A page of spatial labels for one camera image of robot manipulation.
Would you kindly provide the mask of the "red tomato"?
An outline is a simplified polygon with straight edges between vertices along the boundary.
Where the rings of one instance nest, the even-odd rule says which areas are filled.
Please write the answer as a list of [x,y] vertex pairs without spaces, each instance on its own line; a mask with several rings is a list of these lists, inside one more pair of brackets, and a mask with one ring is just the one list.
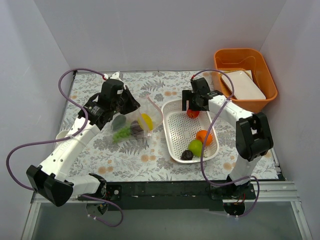
[[189,118],[191,118],[191,119],[196,119],[196,118],[199,116],[200,112],[199,112],[199,111],[196,111],[196,110],[188,109],[188,110],[186,111],[186,114],[187,114],[187,116],[188,116]]

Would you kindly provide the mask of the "dark green avocado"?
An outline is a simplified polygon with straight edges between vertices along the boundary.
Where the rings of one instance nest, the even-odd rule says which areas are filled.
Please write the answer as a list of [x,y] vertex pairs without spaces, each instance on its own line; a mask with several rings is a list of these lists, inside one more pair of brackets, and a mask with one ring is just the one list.
[[120,114],[114,118],[111,123],[110,129],[115,132],[121,129],[126,124],[127,118],[125,115]]

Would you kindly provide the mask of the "green grape bunch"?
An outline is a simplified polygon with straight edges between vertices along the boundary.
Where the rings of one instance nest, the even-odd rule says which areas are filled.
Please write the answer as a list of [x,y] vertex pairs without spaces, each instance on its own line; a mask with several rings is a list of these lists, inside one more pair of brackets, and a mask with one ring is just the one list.
[[114,143],[119,143],[127,139],[130,139],[131,136],[131,128],[129,126],[125,126],[113,134],[112,140]]

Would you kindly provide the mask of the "clear zip top bag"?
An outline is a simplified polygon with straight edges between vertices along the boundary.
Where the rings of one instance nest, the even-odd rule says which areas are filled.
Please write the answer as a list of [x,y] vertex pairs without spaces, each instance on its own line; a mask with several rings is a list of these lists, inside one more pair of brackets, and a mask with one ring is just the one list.
[[138,98],[140,107],[128,114],[116,114],[105,128],[113,143],[150,137],[163,122],[161,109],[148,96]]

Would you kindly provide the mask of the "dark red apple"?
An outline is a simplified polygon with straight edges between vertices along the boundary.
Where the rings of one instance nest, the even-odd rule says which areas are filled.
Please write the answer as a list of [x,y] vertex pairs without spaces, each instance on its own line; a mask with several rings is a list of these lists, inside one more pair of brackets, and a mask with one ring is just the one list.
[[141,128],[137,120],[134,120],[130,124],[130,134],[134,138],[142,137],[144,135],[144,130]]

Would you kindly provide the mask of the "yellow banana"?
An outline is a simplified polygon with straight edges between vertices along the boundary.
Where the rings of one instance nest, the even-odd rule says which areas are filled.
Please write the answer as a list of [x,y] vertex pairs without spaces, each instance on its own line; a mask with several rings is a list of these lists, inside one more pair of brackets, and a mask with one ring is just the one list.
[[154,128],[152,119],[146,113],[142,113],[137,121],[144,131],[152,131]]

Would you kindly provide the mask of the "orange fruit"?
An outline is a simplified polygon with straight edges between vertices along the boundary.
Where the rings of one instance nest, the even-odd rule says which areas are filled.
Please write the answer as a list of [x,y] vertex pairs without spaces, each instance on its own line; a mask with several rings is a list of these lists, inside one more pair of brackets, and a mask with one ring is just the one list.
[[212,141],[213,141],[213,136],[211,133],[208,134],[208,137],[206,139],[206,142],[205,142],[205,138],[207,136],[207,131],[206,130],[200,130],[196,133],[196,139],[201,141],[203,144],[205,143],[206,146],[209,146]]

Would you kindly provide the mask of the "green pear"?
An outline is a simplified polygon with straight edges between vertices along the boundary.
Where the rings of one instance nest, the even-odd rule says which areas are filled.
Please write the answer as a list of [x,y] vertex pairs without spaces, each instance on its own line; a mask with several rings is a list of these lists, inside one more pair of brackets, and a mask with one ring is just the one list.
[[200,140],[194,139],[188,145],[188,150],[193,152],[193,155],[200,157],[202,153],[203,143]]

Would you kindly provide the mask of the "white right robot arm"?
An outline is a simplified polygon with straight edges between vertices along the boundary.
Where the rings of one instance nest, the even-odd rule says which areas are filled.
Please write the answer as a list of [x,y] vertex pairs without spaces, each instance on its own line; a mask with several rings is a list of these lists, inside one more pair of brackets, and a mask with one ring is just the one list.
[[200,153],[200,167],[210,185],[226,188],[227,195],[237,199],[254,177],[252,173],[258,161],[274,146],[267,116],[241,108],[218,90],[211,91],[205,78],[192,79],[190,84],[191,90],[182,91],[183,111],[209,111],[215,113],[215,118],[221,117],[235,128],[238,157],[226,182],[215,183],[207,178],[203,167],[204,150]]

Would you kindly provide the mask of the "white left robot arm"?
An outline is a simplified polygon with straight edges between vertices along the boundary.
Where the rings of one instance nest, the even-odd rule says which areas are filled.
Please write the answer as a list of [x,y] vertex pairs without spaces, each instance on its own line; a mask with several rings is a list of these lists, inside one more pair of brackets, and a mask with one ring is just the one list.
[[140,104],[124,85],[119,72],[106,77],[101,91],[89,98],[78,113],[63,141],[39,166],[31,165],[26,175],[34,191],[55,206],[64,205],[72,196],[88,194],[101,200],[107,193],[106,180],[94,173],[68,177],[69,170],[87,144],[98,135],[114,115],[136,111]]

